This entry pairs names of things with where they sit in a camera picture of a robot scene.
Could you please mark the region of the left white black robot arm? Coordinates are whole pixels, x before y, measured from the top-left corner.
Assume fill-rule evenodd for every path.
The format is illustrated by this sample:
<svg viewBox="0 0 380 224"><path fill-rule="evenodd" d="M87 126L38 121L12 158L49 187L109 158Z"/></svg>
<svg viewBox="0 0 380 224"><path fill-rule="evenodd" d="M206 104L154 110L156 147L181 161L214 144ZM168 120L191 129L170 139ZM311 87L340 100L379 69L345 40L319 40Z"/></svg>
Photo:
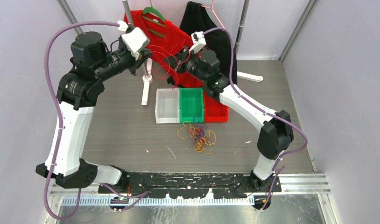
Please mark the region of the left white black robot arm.
<svg viewBox="0 0 380 224"><path fill-rule="evenodd" d="M151 57L148 37L140 29L118 38L119 46L109 51L98 32L78 35L71 44L72 69L57 89L61 116L57 120L53 145L47 160L37 165L36 173L55 179L64 189L82 189L93 183L106 184L118 193L129 183L127 172L119 167L98 165L82 158L86 136L104 82L126 70L136 70Z"/></svg>

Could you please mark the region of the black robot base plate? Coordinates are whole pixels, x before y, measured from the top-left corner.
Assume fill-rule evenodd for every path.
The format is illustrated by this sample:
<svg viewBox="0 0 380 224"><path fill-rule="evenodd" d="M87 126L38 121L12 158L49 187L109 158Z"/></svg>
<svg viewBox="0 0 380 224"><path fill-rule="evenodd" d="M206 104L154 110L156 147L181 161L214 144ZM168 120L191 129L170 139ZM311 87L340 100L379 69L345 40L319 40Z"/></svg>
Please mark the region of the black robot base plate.
<svg viewBox="0 0 380 224"><path fill-rule="evenodd" d="M148 198L202 199L208 193L214 199L244 198L253 193L281 192L277 178L258 186L249 174L243 173L137 173L127 174L124 187L113 187L120 194L138 195L148 192Z"/></svg>

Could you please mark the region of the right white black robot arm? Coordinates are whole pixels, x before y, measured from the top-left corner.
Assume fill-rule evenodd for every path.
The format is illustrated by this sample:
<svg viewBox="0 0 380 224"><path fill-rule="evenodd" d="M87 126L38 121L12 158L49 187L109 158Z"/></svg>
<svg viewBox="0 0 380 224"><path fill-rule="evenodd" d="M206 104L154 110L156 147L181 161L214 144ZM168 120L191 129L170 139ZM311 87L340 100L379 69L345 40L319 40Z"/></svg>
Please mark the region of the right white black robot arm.
<svg viewBox="0 0 380 224"><path fill-rule="evenodd" d="M233 109L256 128L260 155L250 173L249 184L258 192L271 186L273 166L294 140L289 113L269 109L241 91L220 72L220 62L212 50L201 50L196 54L182 49L168 57L166 62L174 71L188 72L200 80L207 96Z"/></svg>

